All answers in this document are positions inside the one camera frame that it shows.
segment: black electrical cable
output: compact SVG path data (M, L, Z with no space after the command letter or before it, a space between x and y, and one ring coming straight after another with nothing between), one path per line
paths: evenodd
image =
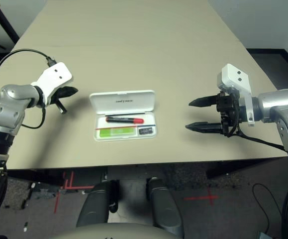
M4 165L4 167L3 167L3 174L4 174L4 177L6 177L6 180L5 180L5 184L4 184L4 188L3 188L2 197L0 198L0 207L1 207L2 203L3 203L3 200L4 200L5 195L6 195L6 190L7 190L7 187L8 187L8 175L7 175L6 165Z
M2 63L7 59L9 58L10 56L18 53L18 52L22 52L22 51L30 51L30 52L35 52L35 53L38 53L42 56L44 56L45 58L47 58L47 60L51 59L48 55L44 54L43 52L41 51L37 51L37 50L34 50L34 49L18 49L18 50L15 50L13 52L10 52L9 54L7 54L5 57L3 57L0 61L0 66L2 65Z
M254 141L254 142L257 142L257 143L262 143L262 144L266 144L268 146L271 146L271 147L274 147L274 148L277 148L279 150L282 150L282 151L285 151L284 149L284 146L282 145L279 145L279 144L276 144L276 143L270 143L270 142L267 142L267 141L264 141L262 139L259 139L259 138L253 138L253 137L249 137L247 135L245 135L242 130L240 129L240 125L238 125L238 131L236 134L233 134L232 136L239 136L241 138L245 138L247 140L251 140L251 141Z
M258 203L259 207L261 208L262 212L264 213L264 215L265 215L266 218L267 218L268 225L267 225L267 228L266 228L266 230L265 230L265 232L264 232L264 233L266 234L266 233L268 232L269 228L270 228L270 220L269 220L268 214L267 214L266 211L263 209L262 205L260 204L259 200L257 199L257 197L256 197L256 195L255 195L254 188L255 188L256 186L261 186L261 187L265 188L265 189L270 193L271 197L273 198L273 201L274 201L275 205L276 205L277 208L278 208L278 211L279 211L280 216L282 216L282 213L281 213L281 210L280 210L280 208L279 208L279 206L278 206L278 203L277 203L277 201L276 201L273 193L267 188L267 186L265 186L265 185L262 184L262 183L255 183L255 184L252 186L252 195L253 195L255 201Z
M282 208L282 239L288 239L288 192Z
M239 106L238 106L239 102L237 101L233 101L233 105L234 105L234 108L235 108L235 118L234 118L234 125L232 127L232 129L230 130L230 132L228 133L227 137L231 137L233 136L233 133L235 132L236 128L238 127L239 125Z
M45 107L43 107L43 108L42 108L42 120L41 120L41 123L40 123L38 126L32 127L32 126L28 126L28 125L25 125L25 124L22 124L22 126L23 126L23 127L26 127L26 128L32 128L32 129L40 128L40 127L43 125L43 123L44 123L45 114L46 114L46 112L45 112Z
M13 52L10 52L10 53L7 54L4 58L2 58L1 61L0 61L0 66L2 65L2 63L3 63L7 58L9 58L10 56L12 56L13 54L18 53L18 52L23 52L23 51L35 52L35 53L38 53L38 54L44 56L44 57L47 59L49 66L52 66L52 65L56 64L56 61L55 61L55 60L52 60L51 57L49 57L48 55L44 54L44 53L41 52L41 51L37 51L37 50L34 50L34 49L18 49L18 50L15 50L15 51L13 51ZM45 108L43 107L43 108L42 108L42 121L41 121L41 123L40 123L38 126L33 127L33 126L25 125L25 124L22 124L22 126L23 126L23 127L26 127L26 128L32 128L32 129L40 128L40 127L43 125L43 123L44 123L45 115L46 115L46 112L45 112Z

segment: red marker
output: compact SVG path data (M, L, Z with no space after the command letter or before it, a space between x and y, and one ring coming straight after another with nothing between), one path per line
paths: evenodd
M144 120L143 119L139 119L139 118L106 117L106 122L114 122L114 123L144 123Z

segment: white case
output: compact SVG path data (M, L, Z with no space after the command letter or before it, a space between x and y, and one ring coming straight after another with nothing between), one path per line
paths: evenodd
M96 112L96 125L94 139L96 141L116 141L127 139L153 138L157 134L155 115L152 112L155 106L155 92L146 91L119 91L93 93L90 101ZM107 116L141 118L143 124L106 122ZM113 128L117 134L101 136L100 130ZM130 133L118 132L129 129ZM147 128L152 131L148 134L139 134L140 129Z

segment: tabletop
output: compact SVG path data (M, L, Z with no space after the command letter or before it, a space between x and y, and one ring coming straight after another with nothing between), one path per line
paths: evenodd
M231 63L249 75L252 93L275 87L206 0L49 0L14 49L33 48L64 62L79 89L63 99L68 112L46 109L40 129L21 128L8 169L221 161L285 156L246 139L189 131L195 121L220 122L215 106L189 107L219 92L216 79ZM18 53L0 69L0 87L30 84L46 69L45 59ZM154 90L155 138L94 140L96 92ZM24 124L38 125L41 109L28 109ZM252 137L281 143L276 125L256 122Z

